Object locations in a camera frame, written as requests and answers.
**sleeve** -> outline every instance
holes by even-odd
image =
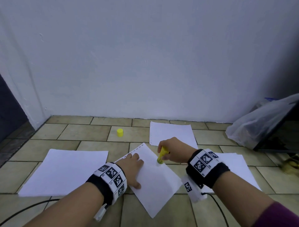
[[[299,217],[278,202],[270,205],[254,223],[253,227],[299,226]]]

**plastic bag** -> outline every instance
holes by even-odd
[[[272,101],[241,117],[225,133],[239,145],[253,149],[296,105],[299,93]]]

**yellow glue stick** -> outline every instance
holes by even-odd
[[[161,152],[160,152],[160,154],[159,154],[159,157],[158,157],[158,159],[157,159],[157,162],[158,162],[159,164],[163,164],[164,161],[163,161],[161,158],[162,158],[164,155],[168,154],[168,153],[169,153],[168,149],[167,149],[166,147],[162,147],[162,148],[161,148]]]

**yellow cap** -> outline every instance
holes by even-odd
[[[117,130],[117,136],[118,136],[118,137],[122,137],[122,136],[123,136],[123,129],[122,129],[122,128],[119,128],[119,129]]]
[[[163,164],[164,161],[163,161],[161,158],[162,158],[164,155],[168,154],[168,153],[169,153],[168,149],[167,149],[166,147],[162,147],[162,148],[161,148],[161,151],[160,151],[160,154],[159,154],[159,157],[157,158],[157,162],[158,162],[159,164]]]

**left hand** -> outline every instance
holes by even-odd
[[[136,189],[141,188],[141,184],[137,182],[136,175],[140,168],[143,166],[144,161],[139,159],[138,154],[128,154],[126,158],[123,158],[116,162],[124,171],[127,179],[127,184],[133,186]]]

